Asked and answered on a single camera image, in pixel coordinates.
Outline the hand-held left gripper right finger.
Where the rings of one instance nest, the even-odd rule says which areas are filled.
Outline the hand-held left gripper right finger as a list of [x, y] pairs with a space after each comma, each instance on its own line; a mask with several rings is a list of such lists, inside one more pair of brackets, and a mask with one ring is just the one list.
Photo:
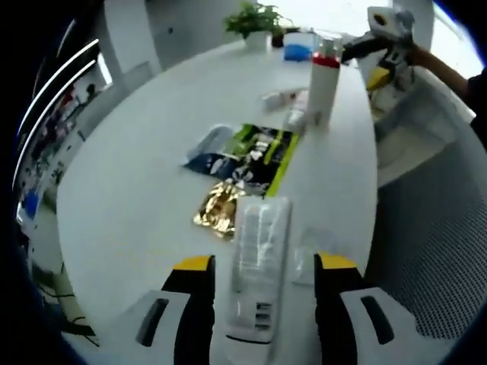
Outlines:
[[314, 255], [323, 364], [416, 364], [415, 318], [344, 256]]

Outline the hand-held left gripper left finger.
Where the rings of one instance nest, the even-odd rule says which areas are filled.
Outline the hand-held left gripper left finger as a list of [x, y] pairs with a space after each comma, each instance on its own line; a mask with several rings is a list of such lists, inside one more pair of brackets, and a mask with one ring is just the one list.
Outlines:
[[208, 364], [215, 324], [215, 257], [176, 264], [107, 329], [105, 364]]

